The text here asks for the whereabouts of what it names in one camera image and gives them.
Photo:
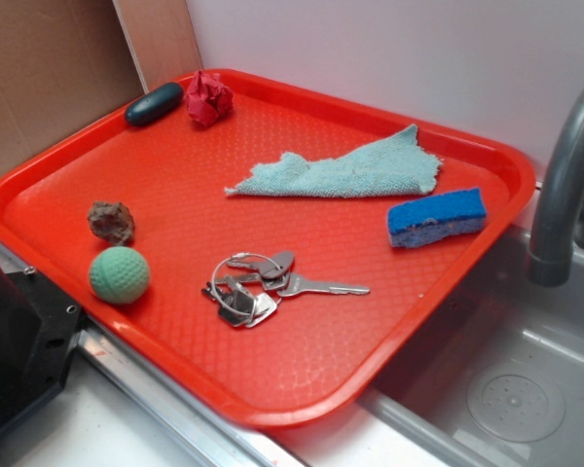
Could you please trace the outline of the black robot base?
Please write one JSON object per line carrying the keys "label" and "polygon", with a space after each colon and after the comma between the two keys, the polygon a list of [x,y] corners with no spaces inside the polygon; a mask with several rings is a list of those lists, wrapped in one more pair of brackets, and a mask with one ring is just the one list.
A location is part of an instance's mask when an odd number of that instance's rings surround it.
{"label": "black robot base", "polygon": [[63,390],[85,318],[40,271],[0,267],[0,438]]}

